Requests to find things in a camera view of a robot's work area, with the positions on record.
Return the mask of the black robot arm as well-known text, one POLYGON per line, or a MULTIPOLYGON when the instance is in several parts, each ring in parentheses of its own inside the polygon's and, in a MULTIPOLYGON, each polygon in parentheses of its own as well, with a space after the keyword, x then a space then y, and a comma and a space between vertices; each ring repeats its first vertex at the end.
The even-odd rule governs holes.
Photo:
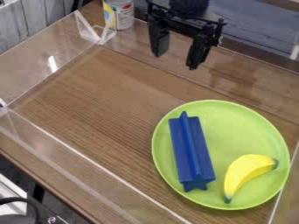
POLYGON ((186 66, 195 70, 206 61, 211 48, 219 46, 225 18, 210 16, 210 0, 155 0, 147 2, 149 38, 153 54, 162 57, 170 49, 171 32, 191 38, 186 66))

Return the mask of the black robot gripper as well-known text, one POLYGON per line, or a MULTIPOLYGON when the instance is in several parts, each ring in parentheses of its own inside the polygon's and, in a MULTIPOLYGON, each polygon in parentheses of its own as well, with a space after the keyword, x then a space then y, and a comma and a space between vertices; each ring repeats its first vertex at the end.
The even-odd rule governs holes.
POLYGON ((186 66, 195 70, 207 59, 211 46, 222 41, 226 19, 211 9, 211 0, 146 0, 151 50, 155 57, 170 47, 170 31, 193 38, 186 66))

